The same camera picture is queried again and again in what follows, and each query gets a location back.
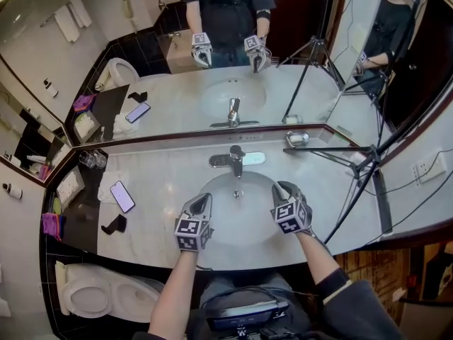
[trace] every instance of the toilet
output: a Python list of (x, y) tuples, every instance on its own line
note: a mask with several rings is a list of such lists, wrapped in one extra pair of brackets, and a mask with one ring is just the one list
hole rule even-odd
[(55, 272), (62, 313), (89, 319), (110, 315), (148, 323), (159, 298), (156, 288), (162, 288), (157, 281), (145, 283), (87, 263), (56, 263)]
[(135, 68), (128, 61), (121, 58), (112, 58), (108, 61), (102, 71), (99, 80), (96, 83), (96, 90), (107, 91), (116, 87), (137, 83), (138, 81), (144, 81), (145, 79), (154, 79), (169, 75), (170, 74), (153, 74), (151, 76), (140, 77)]

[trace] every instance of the smartphone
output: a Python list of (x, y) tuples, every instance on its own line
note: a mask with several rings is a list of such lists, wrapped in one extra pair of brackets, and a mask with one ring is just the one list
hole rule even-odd
[(142, 103), (140, 106), (135, 108), (131, 113), (129, 113), (126, 116), (126, 120), (128, 120), (130, 123), (133, 123), (134, 121), (141, 118), (150, 109), (151, 109), (150, 106), (148, 106), (146, 103)]
[(113, 197), (115, 198), (116, 202), (120, 206), (121, 210), (124, 213), (127, 213), (131, 210), (135, 203), (130, 197), (129, 193), (127, 192), (125, 186), (122, 184), (121, 181), (117, 181), (111, 188), (110, 192), (112, 193)]

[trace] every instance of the marble countertop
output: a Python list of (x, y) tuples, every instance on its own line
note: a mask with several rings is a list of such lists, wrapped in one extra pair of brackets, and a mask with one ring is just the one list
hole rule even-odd
[[(231, 168), (211, 168), (208, 160), (214, 154), (228, 153), (234, 143), (237, 142), (110, 154), (106, 171), (128, 172), (128, 191), (136, 206), (125, 214), (127, 229), (124, 234), (115, 232), (108, 236), (98, 230), (97, 254), (134, 264), (173, 268), (179, 255), (173, 236), (175, 218), (183, 204), (195, 197), (207, 182), (222, 174), (233, 175)], [(346, 199), (352, 181), (349, 170), (308, 152), (296, 156), (285, 154), (282, 151), (286, 147), (284, 140), (241, 142), (240, 145), (245, 152), (263, 152), (267, 156), (264, 164), (245, 166), (244, 171), (266, 175), (273, 181), (291, 181), (301, 188), (313, 208), (313, 229), (324, 240), (335, 226)], [(374, 190), (372, 184), (368, 190)], [(269, 210), (273, 208), (273, 203), (256, 205), (265, 205)], [(118, 205), (101, 203), (98, 226), (109, 225), (120, 213)], [(216, 221), (226, 219), (227, 215), (226, 212), (225, 218), (212, 218), (213, 228)], [(270, 214), (259, 219), (273, 220)], [(328, 247), (332, 254), (343, 253), (363, 246), (379, 234), (381, 227), (376, 199), (364, 193)], [(230, 271), (305, 261), (296, 237), (284, 236), (277, 230), (264, 242), (257, 241), (257, 234), (250, 231), (247, 234), (249, 240), (240, 245), (236, 242), (235, 245), (229, 244), (222, 238), (226, 235), (219, 230), (214, 232), (200, 254), (199, 266)]]
[[(148, 93), (151, 111), (139, 119), (138, 137), (211, 130), (212, 123), (227, 122), (228, 105), (219, 108), (221, 114), (217, 117), (206, 114), (201, 104), (205, 89), (228, 79), (250, 79), (264, 88), (266, 102), (249, 114), (239, 108), (241, 121), (257, 120), (260, 125), (276, 125), (282, 122), (303, 69), (303, 65), (283, 65), (272, 66), (260, 74), (252, 73), (250, 67), (173, 74), (131, 84), (126, 96), (132, 92)], [(332, 78), (322, 69), (310, 67), (291, 114), (300, 115), (306, 123), (319, 122), (319, 114), (337, 95), (338, 88)], [(125, 99), (121, 111), (129, 113), (137, 106), (136, 101)]]

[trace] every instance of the toilet lid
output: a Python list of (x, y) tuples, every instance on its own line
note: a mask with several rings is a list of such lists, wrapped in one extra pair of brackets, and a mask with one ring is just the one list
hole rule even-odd
[(136, 83), (140, 77), (134, 67), (121, 58), (113, 58), (108, 61), (110, 75), (118, 87)]
[(110, 284), (100, 278), (81, 278), (67, 283), (63, 298), (68, 310), (80, 317), (95, 319), (112, 309)]

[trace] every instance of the soap dish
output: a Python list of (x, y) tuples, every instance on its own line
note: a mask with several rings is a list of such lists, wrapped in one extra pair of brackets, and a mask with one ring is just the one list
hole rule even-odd
[(286, 141), (288, 142), (288, 145), (293, 149), (307, 146), (309, 140), (310, 136), (306, 132), (288, 131), (288, 133), (286, 134)]

